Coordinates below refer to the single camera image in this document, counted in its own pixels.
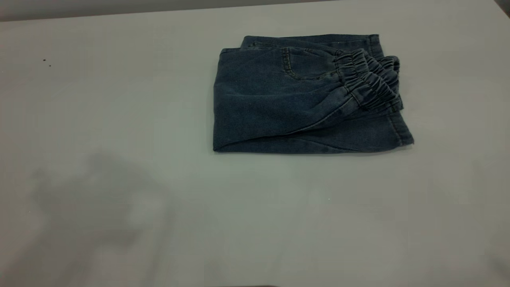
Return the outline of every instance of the jeans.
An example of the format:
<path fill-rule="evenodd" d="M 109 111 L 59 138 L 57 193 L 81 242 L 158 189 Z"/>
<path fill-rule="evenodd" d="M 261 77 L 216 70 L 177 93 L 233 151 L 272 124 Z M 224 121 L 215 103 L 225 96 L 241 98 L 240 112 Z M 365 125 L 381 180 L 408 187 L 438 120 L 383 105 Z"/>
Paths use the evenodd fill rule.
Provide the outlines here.
<path fill-rule="evenodd" d="M 378 35 L 247 36 L 220 54 L 213 149 L 322 154 L 413 144 L 398 73 Z"/>

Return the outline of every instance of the denim fabric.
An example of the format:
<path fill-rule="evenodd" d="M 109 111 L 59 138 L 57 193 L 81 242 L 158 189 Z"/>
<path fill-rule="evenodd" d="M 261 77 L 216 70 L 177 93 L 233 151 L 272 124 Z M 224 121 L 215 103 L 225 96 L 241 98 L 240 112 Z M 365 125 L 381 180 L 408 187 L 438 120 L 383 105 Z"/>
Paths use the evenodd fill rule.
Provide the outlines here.
<path fill-rule="evenodd" d="M 247 36 L 220 54 L 213 149 L 344 153 L 412 144 L 398 73 L 378 35 Z"/>

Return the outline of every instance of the seam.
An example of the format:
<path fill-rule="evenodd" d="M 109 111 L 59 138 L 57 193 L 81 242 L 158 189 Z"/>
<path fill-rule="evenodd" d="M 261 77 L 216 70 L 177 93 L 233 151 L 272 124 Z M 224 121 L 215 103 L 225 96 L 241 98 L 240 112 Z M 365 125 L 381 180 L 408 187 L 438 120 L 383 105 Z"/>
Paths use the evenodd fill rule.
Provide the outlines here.
<path fill-rule="evenodd" d="M 336 148 L 336 147 L 333 147 L 333 146 L 330 146 L 330 145 L 326 145 L 326 144 L 321 143 L 321 142 L 316 142 L 316 141 L 313 141 L 313 140 L 303 139 L 303 138 L 282 137 L 282 136 L 275 136 L 275 138 L 282 138 L 282 139 L 286 139 L 286 140 L 293 139 L 293 140 L 301 140 L 301 141 L 311 142 L 311 143 L 313 143 L 313 144 L 320 145 L 320 146 L 324 146 L 324 147 L 328 147 L 328 148 L 330 148 L 330 149 L 334 149 L 334 150 L 337 150 L 337 151 L 362 152 L 362 151 L 359 151 L 359 150 L 353 150 L 353 149 Z"/>
<path fill-rule="evenodd" d="M 293 133 L 297 133 L 297 132 L 300 132 L 300 131 L 303 131 L 303 130 L 306 130 L 306 129 L 309 129 L 309 128 L 312 128 L 318 124 L 320 124 L 321 122 L 327 120 L 329 117 L 331 117 L 333 114 L 335 114 L 338 110 L 340 110 L 341 108 L 343 108 L 345 105 L 347 105 L 350 100 L 352 100 L 352 98 L 349 98 L 345 103 L 343 103 L 340 107 L 336 108 L 334 111 L 332 111 L 331 113 L 329 113 L 327 116 L 325 116 L 324 118 L 320 119 L 319 121 L 309 125 L 309 126 L 306 126 L 304 128 L 300 128 L 300 129 L 297 129 L 295 131 L 292 131 L 292 132 L 288 132 L 288 133 L 284 133 L 283 135 L 288 135 L 288 134 L 293 134 Z"/>
<path fill-rule="evenodd" d="M 398 137 L 398 145 L 401 146 L 402 145 L 402 137 L 400 136 L 400 133 L 397 131 L 397 127 L 395 126 L 395 123 L 393 122 L 393 120 L 391 119 L 391 116 L 388 115 L 387 116 L 388 120 L 390 121 L 391 123 L 391 127 L 393 128 L 393 131 L 395 131 L 395 133 L 397 134 L 397 137 Z"/>
<path fill-rule="evenodd" d="M 373 50 L 373 41 L 372 41 L 372 36 L 368 37 L 368 44 L 370 46 L 370 55 L 373 57 L 374 55 L 374 50 Z"/>

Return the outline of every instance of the folded jeans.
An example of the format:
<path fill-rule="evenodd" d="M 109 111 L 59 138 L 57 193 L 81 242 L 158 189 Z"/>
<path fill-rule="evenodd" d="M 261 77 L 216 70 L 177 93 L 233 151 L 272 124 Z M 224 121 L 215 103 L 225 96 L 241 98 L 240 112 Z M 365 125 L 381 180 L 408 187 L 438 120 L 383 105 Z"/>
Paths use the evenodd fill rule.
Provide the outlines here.
<path fill-rule="evenodd" d="M 414 142 L 399 110 L 399 61 L 377 35 L 247 36 L 223 49 L 217 152 L 378 152 Z"/>

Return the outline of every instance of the stitching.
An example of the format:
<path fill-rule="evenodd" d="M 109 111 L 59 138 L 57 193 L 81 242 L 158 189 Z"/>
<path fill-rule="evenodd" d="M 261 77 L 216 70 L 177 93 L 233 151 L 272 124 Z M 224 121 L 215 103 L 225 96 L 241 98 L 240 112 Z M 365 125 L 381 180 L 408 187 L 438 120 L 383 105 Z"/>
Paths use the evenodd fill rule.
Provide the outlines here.
<path fill-rule="evenodd" d="M 374 55 L 374 50 L 373 50 L 373 42 L 372 42 L 372 36 L 368 37 L 368 44 L 370 46 L 370 55 L 373 56 Z"/>
<path fill-rule="evenodd" d="M 283 59 L 284 59 L 284 65 L 285 65 L 284 69 L 285 69 L 285 71 L 290 76 L 292 76 L 293 78 L 301 80 L 301 77 L 296 75 L 296 73 L 294 73 L 294 71 L 292 70 L 292 68 L 290 66 L 290 55 L 289 55 L 290 52 L 289 52 L 289 48 L 288 47 L 282 48 L 282 52 L 283 52 Z"/>
<path fill-rule="evenodd" d="M 397 137 L 398 137 L 398 145 L 401 146 L 402 145 L 402 137 L 400 136 L 400 133 L 397 131 L 397 127 L 395 126 L 395 123 L 393 122 L 393 120 L 391 119 L 390 115 L 387 116 L 388 120 L 390 121 L 391 123 L 391 126 L 393 128 L 393 131 L 395 131 L 395 133 L 397 134 Z"/>
<path fill-rule="evenodd" d="M 283 58 L 283 62 L 284 62 L 284 70 L 285 72 L 291 76 L 292 78 L 298 80 L 298 81 L 302 81 L 302 80 L 320 80 L 320 79 L 323 79 L 329 75 L 332 75 L 335 73 L 335 71 L 327 71 L 317 77 L 313 77 L 313 78 L 304 78 L 304 77 L 301 77 L 300 75 L 296 74 L 293 70 L 292 70 L 292 66 L 291 66 L 291 61 L 290 61 L 290 48 L 288 47 L 283 47 L 282 48 L 282 58 Z"/>

